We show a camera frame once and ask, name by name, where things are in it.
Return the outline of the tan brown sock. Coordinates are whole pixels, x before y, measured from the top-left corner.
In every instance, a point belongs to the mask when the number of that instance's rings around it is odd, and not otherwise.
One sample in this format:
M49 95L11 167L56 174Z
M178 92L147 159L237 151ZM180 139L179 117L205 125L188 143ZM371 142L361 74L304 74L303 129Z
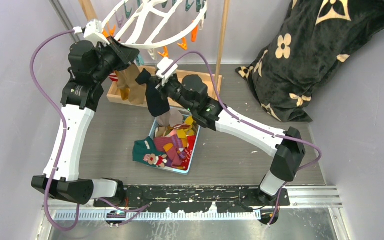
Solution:
M120 89L120 90L125 90L125 89L129 89L129 85L128 85L128 80L129 80L129 77L127 75L127 71L126 70L123 70L123 71L115 71L115 74L117 76L117 88Z
M145 102L146 86L136 82L141 71L135 64L132 64L124 71L124 73L126 84L129 88L129 102L133 105L142 105Z

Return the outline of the black sock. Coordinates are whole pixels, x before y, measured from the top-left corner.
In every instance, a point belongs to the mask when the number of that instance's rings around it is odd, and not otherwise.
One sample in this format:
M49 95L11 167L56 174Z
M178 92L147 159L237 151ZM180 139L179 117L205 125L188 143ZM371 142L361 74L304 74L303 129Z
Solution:
M156 84L151 80L152 75L146 69L143 69L136 78L139 85L146 85L145 98L147 108L153 117L159 117L170 110L169 101L167 98L163 99L156 89Z

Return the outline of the white clothes peg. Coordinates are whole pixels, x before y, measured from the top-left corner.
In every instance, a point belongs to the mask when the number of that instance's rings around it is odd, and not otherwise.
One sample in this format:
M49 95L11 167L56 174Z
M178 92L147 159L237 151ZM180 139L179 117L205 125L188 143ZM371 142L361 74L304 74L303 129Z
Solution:
M153 49L148 49L147 50L149 56L152 58L153 61L156 61L157 60L157 56L156 56L156 50L153 48Z

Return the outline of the mustard yellow sock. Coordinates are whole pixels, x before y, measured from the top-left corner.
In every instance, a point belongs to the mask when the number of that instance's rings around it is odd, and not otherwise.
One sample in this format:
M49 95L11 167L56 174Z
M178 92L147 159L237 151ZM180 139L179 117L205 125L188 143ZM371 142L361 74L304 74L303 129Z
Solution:
M129 87L119 88L118 90L120 92L121 99L123 101L127 101L129 99L129 95L130 95L130 88Z

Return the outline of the white plastic sock hanger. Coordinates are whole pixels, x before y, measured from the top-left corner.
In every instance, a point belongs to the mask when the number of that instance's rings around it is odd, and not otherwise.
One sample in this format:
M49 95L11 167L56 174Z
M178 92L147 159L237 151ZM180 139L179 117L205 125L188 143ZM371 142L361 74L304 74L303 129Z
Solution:
M209 4L207 0L140 0L136 9L129 1L120 1L101 22L101 29L125 11L126 21L112 33L123 45L140 50L155 50L181 45L187 36L203 28Z

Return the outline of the red white striped santa sock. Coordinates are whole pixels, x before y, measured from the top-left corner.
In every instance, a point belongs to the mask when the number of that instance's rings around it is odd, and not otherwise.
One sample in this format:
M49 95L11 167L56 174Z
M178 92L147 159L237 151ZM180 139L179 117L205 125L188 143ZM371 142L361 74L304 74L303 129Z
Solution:
M117 82L117 81L118 81L118 77L117 77L117 75L116 75L115 73L110 74L110 75L109 75L109 78L110 78L110 80L113 81L113 82Z

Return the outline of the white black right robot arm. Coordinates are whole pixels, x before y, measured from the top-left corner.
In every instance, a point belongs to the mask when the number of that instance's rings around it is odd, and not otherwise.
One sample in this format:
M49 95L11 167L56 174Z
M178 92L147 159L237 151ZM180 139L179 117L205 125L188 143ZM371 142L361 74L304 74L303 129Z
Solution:
M273 158L256 194L261 204L271 205L283 184L295 179L306 154L299 130L272 128L239 114L210 97L208 86L196 74L187 75L182 82L176 74L155 80L161 97L171 98L189 111L199 126L237 137Z

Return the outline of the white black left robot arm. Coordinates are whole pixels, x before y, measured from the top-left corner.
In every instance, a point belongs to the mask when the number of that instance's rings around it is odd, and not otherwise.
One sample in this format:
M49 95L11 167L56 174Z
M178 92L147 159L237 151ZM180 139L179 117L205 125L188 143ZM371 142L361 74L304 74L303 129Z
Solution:
M48 198L84 205L105 198L113 206L126 200L123 183L117 179L81 179L81 153L90 123L104 93L103 82L114 71L127 69L140 51L122 45L113 37L109 43L82 40L69 49L70 79L62 90L61 119L55 145L41 175L33 176L31 186Z

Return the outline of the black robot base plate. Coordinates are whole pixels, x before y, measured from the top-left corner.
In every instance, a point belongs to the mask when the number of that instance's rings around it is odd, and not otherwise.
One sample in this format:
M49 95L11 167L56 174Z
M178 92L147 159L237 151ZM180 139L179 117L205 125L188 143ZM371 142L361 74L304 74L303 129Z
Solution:
M149 205L148 212L171 210L186 214L207 213L215 204L218 213L245 213L264 207L289 206L288 191L283 188L275 196L265 196L259 187L239 185L129 185L117 207L138 209Z

